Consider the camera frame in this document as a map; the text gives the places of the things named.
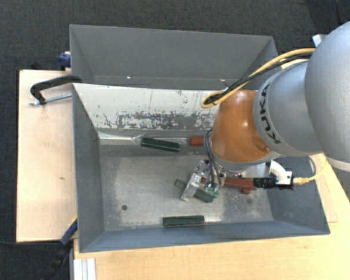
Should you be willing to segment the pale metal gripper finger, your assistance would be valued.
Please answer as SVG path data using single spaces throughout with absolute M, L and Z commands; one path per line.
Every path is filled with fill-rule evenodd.
M 194 174 L 200 178 L 208 178 L 208 160 L 202 159 L 198 162 L 194 169 Z
M 201 178 L 199 177 L 190 178 L 180 199 L 183 201 L 189 201 L 189 199 L 192 198 L 197 192 L 197 190 L 199 189 L 200 183 L 201 183 Z

